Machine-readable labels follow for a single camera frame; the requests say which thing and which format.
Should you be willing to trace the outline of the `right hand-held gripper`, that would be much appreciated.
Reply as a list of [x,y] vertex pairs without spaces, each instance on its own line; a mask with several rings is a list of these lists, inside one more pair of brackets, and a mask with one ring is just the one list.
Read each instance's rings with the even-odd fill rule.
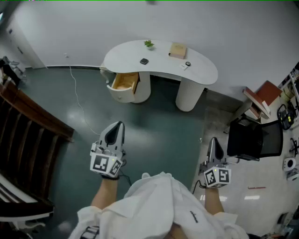
[[231,183],[231,169],[226,168],[221,163],[213,162],[221,161],[224,157],[224,151],[217,138],[213,137],[209,142],[208,161],[203,162],[199,166],[199,172],[204,176],[204,188],[221,188]]

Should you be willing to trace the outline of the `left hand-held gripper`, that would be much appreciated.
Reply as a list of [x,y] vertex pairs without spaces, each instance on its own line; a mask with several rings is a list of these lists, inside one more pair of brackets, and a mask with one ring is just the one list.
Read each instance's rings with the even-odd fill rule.
[[92,172],[103,178],[119,179],[119,171],[125,161],[123,157],[126,155],[122,149],[124,137],[125,126],[121,121],[112,123],[102,131],[99,141],[92,144],[90,151]]

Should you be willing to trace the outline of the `large wooden drawer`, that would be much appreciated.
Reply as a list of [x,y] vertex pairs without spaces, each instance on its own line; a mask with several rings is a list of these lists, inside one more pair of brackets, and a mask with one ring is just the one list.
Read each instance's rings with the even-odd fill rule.
[[139,73],[117,73],[112,86],[107,86],[112,97],[121,103],[135,100],[135,91],[139,81]]

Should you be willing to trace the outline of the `person's right forearm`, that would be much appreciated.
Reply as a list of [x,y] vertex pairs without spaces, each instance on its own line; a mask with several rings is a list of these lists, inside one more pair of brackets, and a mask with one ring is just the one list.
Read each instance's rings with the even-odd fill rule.
[[219,190],[217,188],[205,189],[205,209],[212,215],[224,212],[220,201]]

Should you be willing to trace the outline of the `white curved desk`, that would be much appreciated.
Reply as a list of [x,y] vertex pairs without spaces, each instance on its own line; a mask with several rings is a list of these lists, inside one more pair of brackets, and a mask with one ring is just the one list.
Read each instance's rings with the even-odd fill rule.
[[[112,73],[139,73],[139,81],[132,103],[142,103],[151,95],[150,77],[158,76],[180,81],[176,106],[190,112],[197,104],[203,90],[218,79],[218,71],[211,60],[187,48],[184,59],[169,56],[172,43],[154,40],[154,49],[148,50],[143,40],[129,41],[112,48],[104,58],[105,67]],[[147,65],[140,63],[149,60]],[[190,62],[186,70],[179,66]]]

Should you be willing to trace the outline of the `grey cardboard box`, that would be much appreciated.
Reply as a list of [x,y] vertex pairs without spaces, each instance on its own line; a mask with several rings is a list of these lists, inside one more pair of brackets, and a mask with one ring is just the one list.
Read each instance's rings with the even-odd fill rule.
[[230,125],[230,123],[232,123],[232,122],[239,122],[243,119],[254,120],[254,118],[247,116],[245,114],[245,112],[248,111],[252,107],[252,104],[253,104],[253,102],[251,100],[244,101],[243,104],[236,110],[236,112],[230,118],[228,125]]

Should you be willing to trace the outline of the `cream ornate furniture piece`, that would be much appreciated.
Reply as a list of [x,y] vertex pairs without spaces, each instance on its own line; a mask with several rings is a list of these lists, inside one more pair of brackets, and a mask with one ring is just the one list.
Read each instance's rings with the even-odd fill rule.
[[107,72],[109,72],[109,70],[105,67],[104,62],[101,63],[99,69],[102,77],[106,81],[106,84],[109,84],[109,77],[107,76]]

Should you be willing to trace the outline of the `red and white boxes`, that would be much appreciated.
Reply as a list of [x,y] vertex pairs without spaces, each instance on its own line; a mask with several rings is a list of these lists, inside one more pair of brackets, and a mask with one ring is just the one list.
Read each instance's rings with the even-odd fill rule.
[[255,107],[258,108],[260,116],[265,119],[271,117],[270,105],[282,93],[282,91],[270,81],[265,81],[256,93],[248,87],[243,89],[243,94],[252,101]]

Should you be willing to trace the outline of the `person's white shirt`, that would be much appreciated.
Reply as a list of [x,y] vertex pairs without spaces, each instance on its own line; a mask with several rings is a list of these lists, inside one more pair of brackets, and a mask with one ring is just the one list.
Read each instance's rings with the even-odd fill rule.
[[210,214],[171,174],[136,181],[124,198],[78,211],[69,239],[249,239],[237,216]]

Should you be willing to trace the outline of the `black chair base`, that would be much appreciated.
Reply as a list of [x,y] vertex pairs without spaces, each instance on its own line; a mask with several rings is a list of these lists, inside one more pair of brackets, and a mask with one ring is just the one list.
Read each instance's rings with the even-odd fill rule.
[[296,157],[297,155],[299,155],[299,143],[297,142],[297,140],[294,140],[293,138],[290,138],[290,140],[293,143],[293,147],[289,150],[289,152],[293,152],[294,157]]

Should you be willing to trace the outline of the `dark wooden bench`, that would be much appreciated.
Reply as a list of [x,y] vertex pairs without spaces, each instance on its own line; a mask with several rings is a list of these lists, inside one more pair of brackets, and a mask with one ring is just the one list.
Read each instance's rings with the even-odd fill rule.
[[0,174],[40,203],[52,204],[57,155],[73,133],[11,81],[0,84]]

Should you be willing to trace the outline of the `cluttered metal shelf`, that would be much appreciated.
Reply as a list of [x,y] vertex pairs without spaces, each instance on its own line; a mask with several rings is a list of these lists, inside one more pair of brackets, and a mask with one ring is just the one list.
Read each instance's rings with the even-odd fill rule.
[[282,91],[280,96],[286,102],[290,102],[295,108],[299,106],[299,62],[279,85],[279,89]]

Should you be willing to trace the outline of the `tan book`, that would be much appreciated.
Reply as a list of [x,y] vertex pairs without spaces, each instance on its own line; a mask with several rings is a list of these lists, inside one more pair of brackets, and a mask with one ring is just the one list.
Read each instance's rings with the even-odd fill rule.
[[187,47],[180,43],[172,43],[169,56],[184,59],[186,56],[186,49]]

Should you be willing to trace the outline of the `grey chair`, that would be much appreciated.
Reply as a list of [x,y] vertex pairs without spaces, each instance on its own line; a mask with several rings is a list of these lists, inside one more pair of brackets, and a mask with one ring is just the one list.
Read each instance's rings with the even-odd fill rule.
[[7,56],[4,56],[2,60],[5,62],[5,64],[9,65],[12,71],[21,79],[21,80],[26,80],[26,75],[24,71],[22,71],[18,65],[20,64],[19,62],[15,61],[10,61]]

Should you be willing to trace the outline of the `white ornate furniture frame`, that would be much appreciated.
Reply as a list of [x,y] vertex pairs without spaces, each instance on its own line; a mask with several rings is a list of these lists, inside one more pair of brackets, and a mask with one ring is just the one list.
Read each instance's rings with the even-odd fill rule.
[[45,226],[54,204],[18,186],[0,173],[0,222],[12,223],[17,230]]

